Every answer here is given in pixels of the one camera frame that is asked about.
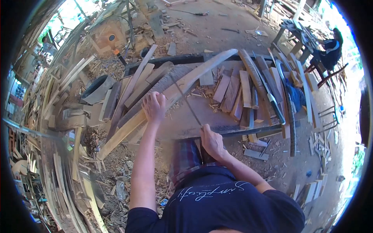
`workshop floor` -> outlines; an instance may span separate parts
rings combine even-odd
[[[248,14],[244,7],[232,3],[230,0],[220,0],[220,2],[223,4],[217,4],[214,1],[200,0],[198,2],[190,2],[188,4],[172,7],[173,9],[194,13],[209,11],[208,16],[195,16],[169,10],[158,0],[158,7],[160,9],[166,9],[167,14],[171,17],[169,21],[175,22],[177,18],[182,18],[182,21],[186,24],[185,26],[189,27],[198,35],[198,37],[195,37],[184,33],[182,29],[174,27],[175,35],[172,37],[170,34],[167,34],[166,38],[162,40],[162,44],[164,44],[164,41],[171,42],[172,39],[176,42],[178,41],[179,43],[176,45],[177,54],[199,53],[203,52],[205,49],[218,52],[230,48],[244,48],[249,53],[254,51],[257,54],[268,55],[267,48],[277,34],[277,30],[273,30],[273,28],[277,28],[276,25],[278,25],[278,23],[273,22],[274,18],[277,16],[272,14],[272,23],[270,23],[272,26],[269,26],[268,24],[259,22]],[[219,13],[227,14],[228,16],[219,16]],[[259,27],[259,30],[266,31],[269,36],[258,36],[258,39],[255,39],[251,35],[245,33],[245,30],[253,30],[257,27]],[[220,28],[239,29],[241,33],[223,31]],[[289,49],[285,47],[282,47],[282,49],[285,53],[289,52]],[[320,89],[315,99],[318,103],[319,110],[323,110],[333,103],[325,85]],[[350,126],[347,126],[346,123],[342,123],[335,128],[336,131],[340,132],[338,144],[334,143],[334,133],[332,130],[329,138],[332,147],[332,160],[326,166],[326,173],[329,175],[326,190],[323,196],[306,205],[305,216],[306,219],[310,219],[310,221],[303,232],[313,232],[315,229],[324,226],[329,217],[336,214],[339,210],[337,204],[340,200],[340,192],[338,191],[340,183],[336,182],[335,178],[341,174],[342,151],[345,150],[344,152],[346,154],[347,145],[341,146],[344,142],[341,140],[341,137],[345,135],[342,134],[343,132],[341,132],[341,129],[344,127]],[[290,195],[294,192],[296,184],[300,184],[302,188],[306,183],[315,181],[320,173],[319,158],[317,156],[311,156],[308,145],[309,137],[313,136],[312,129],[313,127],[307,123],[306,119],[301,121],[301,126],[297,128],[298,152],[296,157],[289,156],[290,140],[282,139],[281,134],[262,139],[266,142],[271,139],[271,143],[266,151],[266,153],[270,155],[268,161],[256,160],[244,156],[241,136],[225,138],[224,144],[233,156],[253,168],[264,178],[274,176],[273,180],[269,183],[274,188]],[[246,147],[258,151],[263,149],[263,147],[250,145],[247,142],[245,145]],[[155,178],[158,203],[167,195],[169,156],[166,156],[166,154],[168,154],[166,151],[168,148],[166,142],[161,142],[159,147],[157,147]],[[115,184],[115,177],[121,176],[123,172],[121,169],[125,168],[126,170],[126,168],[129,168],[129,170],[131,170],[132,163],[128,161],[134,160],[135,153],[136,148],[131,149],[130,146],[119,145],[105,159],[107,171],[103,172],[102,176],[100,175],[102,181],[110,184],[110,186],[102,186],[106,197],[106,203],[101,210],[101,214],[111,232],[114,232],[114,229],[121,225],[125,227],[126,212],[128,211],[123,210],[123,208],[119,206],[119,201],[116,197],[110,195],[112,189],[111,185]],[[308,171],[312,172],[310,177],[306,176]],[[126,182],[126,189],[130,189],[129,180]]]

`table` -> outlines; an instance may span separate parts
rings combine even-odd
[[[282,34],[285,32],[285,29],[287,29],[292,33],[293,36],[295,36],[298,39],[298,42],[290,51],[291,53],[296,54],[297,52],[299,52],[299,50],[301,50],[303,46],[305,46],[303,54],[298,59],[302,64],[304,64],[307,58],[313,53],[314,50],[316,50],[317,43],[316,38],[313,36],[313,34],[311,34],[299,22],[297,22],[297,24],[299,25],[297,26],[292,20],[283,19],[283,22],[280,24],[280,31],[277,33],[275,39],[272,41],[270,49],[272,50],[275,48],[273,43],[277,44]]]

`green foliage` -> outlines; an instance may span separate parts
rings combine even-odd
[[[359,152],[354,155],[354,159],[352,161],[352,173],[353,174],[357,174],[359,171],[359,168],[363,165],[364,156],[365,156],[365,152],[363,150],[359,150]]]

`plaid shorts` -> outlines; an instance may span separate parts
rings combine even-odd
[[[170,191],[173,193],[176,186],[191,172],[202,167],[221,166],[212,158],[200,144],[201,153],[194,140],[183,140],[174,143],[173,158],[170,164]]]

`man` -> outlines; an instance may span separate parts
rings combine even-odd
[[[43,51],[45,51],[46,53],[50,53],[51,56],[53,56],[53,54],[58,51],[52,44],[49,44],[47,42],[46,37],[43,37],[41,41],[43,42]]]
[[[166,112],[166,98],[143,99],[148,120],[131,174],[126,232],[301,232],[304,214],[286,194],[231,156],[220,134],[204,125],[202,146],[214,162],[199,163],[194,141],[179,143],[170,168],[175,193],[162,218],[156,213],[154,141]]]

